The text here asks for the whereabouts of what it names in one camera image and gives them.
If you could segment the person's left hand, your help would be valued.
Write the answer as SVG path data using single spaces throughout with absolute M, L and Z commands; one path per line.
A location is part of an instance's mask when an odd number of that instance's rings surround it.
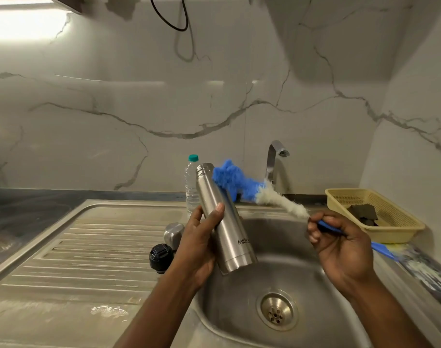
M 194 291 L 199 290 L 211 275 L 215 256 L 212 250 L 211 233 L 201 231 L 205 217 L 202 207 L 198 206 L 191 214 L 180 245 L 169 270 Z

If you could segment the person's right hand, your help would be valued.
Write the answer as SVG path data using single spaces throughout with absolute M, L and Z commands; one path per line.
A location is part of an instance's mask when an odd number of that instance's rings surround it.
M 354 222 L 348 221 L 346 250 L 315 250 L 325 274 L 346 298 L 349 280 L 362 279 L 375 273 L 374 256 L 369 236 Z

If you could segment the stainless steel flask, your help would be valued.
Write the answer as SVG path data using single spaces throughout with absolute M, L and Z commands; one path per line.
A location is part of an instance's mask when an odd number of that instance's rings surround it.
M 218 187 L 213 180 L 214 166 L 211 163 L 196 168 L 196 189 L 205 214 L 214 211 L 219 203 L 224 205 L 223 219 L 212 231 L 217 264 L 222 275 L 257 262 L 249 237 L 240 215 L 228 191 Z

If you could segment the blue and white bottle brush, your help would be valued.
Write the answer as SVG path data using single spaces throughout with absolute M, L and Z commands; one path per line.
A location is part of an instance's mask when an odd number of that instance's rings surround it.
M 302 204 L 288 200 L 284 195 L 276 192 L 268 180 L 259 182 L 246 177 L 241 168 L 233 164 L 231 160 L 227 160 L 221 167 L 215 167 L 212 179 L 218 187 L 225 189 L 234 198 L 240 194 L 245 201 L 258 205 L 276 206 L 299 220 L 310 217 Z

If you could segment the person's right forearm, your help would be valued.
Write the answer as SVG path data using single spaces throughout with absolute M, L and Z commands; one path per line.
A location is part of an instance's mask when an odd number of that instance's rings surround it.
M 374 348 L 433 348 L 374 273 L 349 280 L 346 296 Z

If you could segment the person's left forearm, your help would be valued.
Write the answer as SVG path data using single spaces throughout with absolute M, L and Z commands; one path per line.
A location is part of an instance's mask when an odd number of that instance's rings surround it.
M 170 348 L 189 306 L 212 273 L 173 264 L 160 278 L 113 348 Z

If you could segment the dark scrub pad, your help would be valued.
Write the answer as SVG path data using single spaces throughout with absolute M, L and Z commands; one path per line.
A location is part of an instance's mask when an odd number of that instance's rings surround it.
M 351 205 L 347 211 L 366 226 L 378 227 L 375 207 L 370 204 Z

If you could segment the clear plastic bottle green cap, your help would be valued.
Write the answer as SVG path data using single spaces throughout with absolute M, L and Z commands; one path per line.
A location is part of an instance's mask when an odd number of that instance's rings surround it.
M 200 205 L 200 198 L 196 188 L 197 167 L 199 166 L 199 156 L 190 154 L 188 165 L 185 169 L 185 199 L 187 205 L 187 216 L 190 217 L 193 211 Z

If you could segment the steel flask cup lid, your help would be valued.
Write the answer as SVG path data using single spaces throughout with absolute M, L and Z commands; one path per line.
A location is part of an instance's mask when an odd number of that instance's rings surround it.
M 185 226 L 182 223 L 170 223 L 165 227 L 163 240 L 173 251 L 177 251 Z

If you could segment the black flask stopper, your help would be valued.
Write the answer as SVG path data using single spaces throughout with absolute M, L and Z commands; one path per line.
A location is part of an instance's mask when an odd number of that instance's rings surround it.
M 171 265 L 176 251 L 167 244 L 155 245 L 149 253 L 149 265 L 159 275 L 164 274 Z

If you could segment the chrome sink faucet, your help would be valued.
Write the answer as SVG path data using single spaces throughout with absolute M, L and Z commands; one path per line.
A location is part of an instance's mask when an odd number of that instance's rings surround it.
M 275 161 L 276 156 L 287 158 L 290 156 L 289 151 L 279 140 L 273 140 L 268 148 L 267 160 L 266 160 L 266 172 L 265 179 L 272 184 L 275 188 Z

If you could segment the yellow plastic basket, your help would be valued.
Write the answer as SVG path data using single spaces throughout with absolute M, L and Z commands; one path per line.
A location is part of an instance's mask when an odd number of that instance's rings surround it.
M 361 227 L 372 241 L 383 244 L 409 242 L 416 233 L 425 229 L 425 224 L 380 193 L 364 188 L 328 188 L 327 206 Z M 348 208 L 369 204 L 374 207 L 378 219 L 376 226 L 364 225 L 352 215 Z

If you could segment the round steel drain strainer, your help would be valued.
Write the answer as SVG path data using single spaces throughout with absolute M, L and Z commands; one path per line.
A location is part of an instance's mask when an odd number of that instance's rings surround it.
M 296 301 L 287 292 L 277 288 L 259 294 L 256 310 L 261 321 L 276 331 L 289 331 L 297 326 L 300 319 Z

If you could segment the stainless steel sink with drainboard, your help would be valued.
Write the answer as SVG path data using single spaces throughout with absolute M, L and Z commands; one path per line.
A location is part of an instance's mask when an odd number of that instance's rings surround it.
M 372 348 L 350 304 L 329 283 L 306 224 L 284 211 L 238 205 L 258 263 L 218 267 L 196 295 L 173 348 Z M 185 223 L 181 202 L 87 200 L 0 264 L 0 348 L 111 348 L 160 275 L 149 252 Z M 287 292 L 300 319 L 261 321 L 259 294 Z

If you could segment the dark wall cabinet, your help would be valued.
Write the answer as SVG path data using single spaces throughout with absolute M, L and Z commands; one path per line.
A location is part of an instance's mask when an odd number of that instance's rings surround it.
M 84 4 L 84 0 L 53 0 L 53 1 L 74 13 L 77 14 L 83 13 L 82 5 Z

